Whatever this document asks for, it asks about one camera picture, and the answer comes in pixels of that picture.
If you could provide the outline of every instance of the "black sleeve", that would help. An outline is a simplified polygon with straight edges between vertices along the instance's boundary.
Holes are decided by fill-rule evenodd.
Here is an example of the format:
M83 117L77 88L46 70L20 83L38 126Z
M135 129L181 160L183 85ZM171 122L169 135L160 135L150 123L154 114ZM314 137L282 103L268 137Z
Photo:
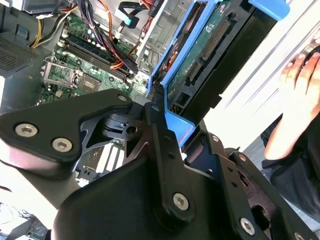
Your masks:
M307 151L262 162L263 173L289 202L320 223L320 181Z

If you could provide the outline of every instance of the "black plastic bracket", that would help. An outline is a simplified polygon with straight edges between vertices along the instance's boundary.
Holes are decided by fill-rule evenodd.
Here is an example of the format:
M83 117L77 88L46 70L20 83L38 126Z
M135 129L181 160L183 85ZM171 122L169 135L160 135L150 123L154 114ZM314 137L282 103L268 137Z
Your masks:
M145 104L147 126L142 137L126 144L125 162L149 158L150 180L156 218L162 226L175 231L196 217L196 206L179 145L174 132L168 130L163 109L154 103ZM180 209L174 195L182 194L188 207Z
M247 181L244 189L250 205L264 207L269 215L272 239L318 239L246 155L234 151L229 159Z
M69 176L80 156L95 144L110 139L100 132L99 121L111 114L125 114L132 100L120 90L108 89L5 113L0 116L0 159L4 163L41 177L62 179ZM31 137L17 134L20 124L33 125L37 133ZM68 152L57 151L53 141L64 138L71 142Z
M222 186L232 229L229 234L236 234L242 240L268 240L255 222L236 165L219 154L214 156L218 172L215 176Z

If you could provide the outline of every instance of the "white surface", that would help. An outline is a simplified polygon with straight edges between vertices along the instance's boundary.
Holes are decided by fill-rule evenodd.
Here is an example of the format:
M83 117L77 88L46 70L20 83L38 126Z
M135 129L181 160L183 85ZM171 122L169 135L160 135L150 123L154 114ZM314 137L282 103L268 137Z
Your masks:
M289 16L273 27L204 118L226 148L246 149L282 113L278 82L283 67L320 28L320 1L293 0L290 7Z
M0 162L0 202L34 214L43 225L52 229L61 203L79 188L75 176L61 181L46 180L21 172Z
M96 166L96 170L95 170L98 174L103 173L105 170L111 147L112 147L112 143L109 143L109 144L105 145L102 150L101 157L99 159L98 165Z

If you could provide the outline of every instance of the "hand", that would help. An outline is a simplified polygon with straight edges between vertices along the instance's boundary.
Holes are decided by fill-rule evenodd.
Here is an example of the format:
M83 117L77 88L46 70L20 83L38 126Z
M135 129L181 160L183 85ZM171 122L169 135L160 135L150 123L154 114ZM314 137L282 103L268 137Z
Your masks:
M282 119L293 128L307 128L320 112L320 53L316 52L302 68L306 59L300 54L295 63L283 70L280 91L284 97Z

